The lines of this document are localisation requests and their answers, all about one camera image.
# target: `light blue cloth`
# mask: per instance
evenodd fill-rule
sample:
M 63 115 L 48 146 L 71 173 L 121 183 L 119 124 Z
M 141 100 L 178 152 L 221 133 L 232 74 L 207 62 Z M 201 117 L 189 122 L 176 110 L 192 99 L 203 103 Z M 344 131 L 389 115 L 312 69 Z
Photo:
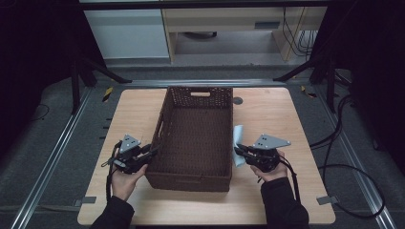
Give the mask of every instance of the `light blue cloth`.
M 233 128 L 233 146 L 238 147 L 236 144 L 242 144 L 244 136 L 244 126 L 238 125 Z M 237 168 L 243 166 L 246 161 L 243 156 L 239 156 L 236 154 L 235 149 L 232 149 L 232 157 L 233 161 Z

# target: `person's left hand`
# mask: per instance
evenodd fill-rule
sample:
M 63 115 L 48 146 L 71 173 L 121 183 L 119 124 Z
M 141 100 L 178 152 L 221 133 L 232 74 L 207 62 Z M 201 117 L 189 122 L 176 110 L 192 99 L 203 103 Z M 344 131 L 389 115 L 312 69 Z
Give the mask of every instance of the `person's left hand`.
M 113 186 L 113 196 L 124 201 L 128 200 L 134 192 L 138 179 L 145 174 L 147 167 L 148 165 L 145 164 L 139 169 L 139 171 L 131 175 L 124 174 L 119 170 L 115 171 L 113 173 L 113 180 L 111 181 L 111 186 Z

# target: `black sleeve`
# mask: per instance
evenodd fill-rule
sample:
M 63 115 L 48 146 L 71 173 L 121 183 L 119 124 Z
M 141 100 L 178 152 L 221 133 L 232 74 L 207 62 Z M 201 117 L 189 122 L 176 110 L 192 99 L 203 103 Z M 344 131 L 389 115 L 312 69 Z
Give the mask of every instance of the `black sleeve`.
M 309 228 L 307 209 L 295 200 L 287 177 L 265 182 L 261 192 L 266 209 L 267 228 Z
M 127 229 L 130 226 L 134 208 L 126 201 L 112 196 L 103 213 L 91 229 Z

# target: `person's arm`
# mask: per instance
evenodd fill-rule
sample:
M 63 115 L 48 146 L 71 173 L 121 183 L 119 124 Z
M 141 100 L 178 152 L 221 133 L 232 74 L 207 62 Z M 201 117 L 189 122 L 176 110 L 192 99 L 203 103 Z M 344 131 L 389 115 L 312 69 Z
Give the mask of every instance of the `person's arm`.
M 250 167 L 257 176 L 265 181 L 261 193 L 266 210 L 267 228 L 309 228 L 307 209 L 294 198 L 287 177 L 287 167 L 280 163 L 275 170 L 269 173 L 263 173 L 255 166 Z
M 120 171 L 113 173 L 111 186 L 113 195 L 103 213 L 96 219 L 91 229 L 126 229 L 131 224 L 135 211 L 126 201 L 134 192 L 135 185 L 146 171 L 147 165 L 142 166 L 134 174 L 127 175 Z

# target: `gray floor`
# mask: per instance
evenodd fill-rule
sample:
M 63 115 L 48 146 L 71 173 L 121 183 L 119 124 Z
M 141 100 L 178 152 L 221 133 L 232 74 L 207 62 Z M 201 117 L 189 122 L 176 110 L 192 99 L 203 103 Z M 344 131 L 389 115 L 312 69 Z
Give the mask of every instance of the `gray floor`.
M 269 79 L 287 73 L 295 65 L 305 60 L 305 57 L 288 63 L 281 61 L 280 58 L 271 60 L 276 58 L 276 53 L 271 39 L 263 38 L 267 36 L 261 33 L 244 33 L 240 34 L 241 37 L 244 37 L 243 39 L 236 39 L 236 35 L 235 33 L 224 34 L 224 36 L 218 34 L 217 40 L 223 38 L 226 40 L 226 49 L 218 48 L 214 44 L 215 42 L 208 44 L 210 43 L 208 40 L 193 40 L 183 37 L 178 45 L 177 62 L 172 66 L 111 68 L 111 70 L 130 79 Z M 241 40 L 244 40 L 244 44 L 238 46 L 237 43 Z M 258 42 L 262 42 L 263 47 L 268 47 L 269 51 L 259 49 L 260 43 L 257 44 Z M 108 131 L 104 129 L 110 122 L 107 119 L 114 115 L 120 92 L 130 89 L 130 87 L 117 85 L 102 74 L 97 73 L 96 75 L 98 83 L 92 88 L 83 115 L 78 120 L 66 149 L 39 200 L 38 204 L 41 206 L 72 206 L 75 199 L 84 197 L 103 144 L 103 137 Z M 301 91 L 303 85 L 306 86 L 307 93 L 319 94 L 319 91 L 325 90 L 325 85 L 316 87 L 310 85 L 309 75 L 310 70 L 305 71 L 291 79 L 285 87 L 291 94 L 308 141 L 313 143 L 330 134 L 333 128 L 321 97 L 310 97 Z M 114 90 L 108 102 L 102 102 L 101 99 L 106 88 L 112 85 Z M 336 93 L 338 94 L 335 98 L 337 104 L 348 93 L 348 90 L 345 87 L 337 86 Z M 17 210 L 30 194 L 70 118 L 72 108 L 70 80 L 63 80 L 47 88 L 43 93 L 41 103 L 50 108 L 49 113 L 44 118 L 33 121 L 27 127 L 12 147 L 9 153 L 11 158 L 1 168 L 0 228 L 10 228 Z M 46 113 L 46 108 L 39 106 L 37 114 L 33 118 L 40 117 L 44 113 Z M 344 131 L 366 171 L 376 180 L 383 191 L 387 200 L 387 209 L 394 224 L 397 228 L 404 228 L 404 176 L 400 174 L 389 154 L 373 148 L 373 138 L 355 106 L 346 106 L 343 117 Z M 312 151 L 318 165 L 323 164 L 326 150 L 326 148 L 321 148 Z M 331 148 L 329 163 L 349 163 L 343 150 L 339 141 L 336 141 Z M 341 205 L 358 214 L 371 212 L 370 205 L 352 171 L 328 169 L 326 185 L 330 194 L 340 199 Z M 356 219 L 338 208 L 334 207 L 334 210 L 336 214 L 334 224 L 312 225 L 311 228 L 384 228 L 375 219 Z M 76 217 L 77 212 L 53 212 L 37 209 L 29 220 L 27 228 L 86 228 L 77 223 Z

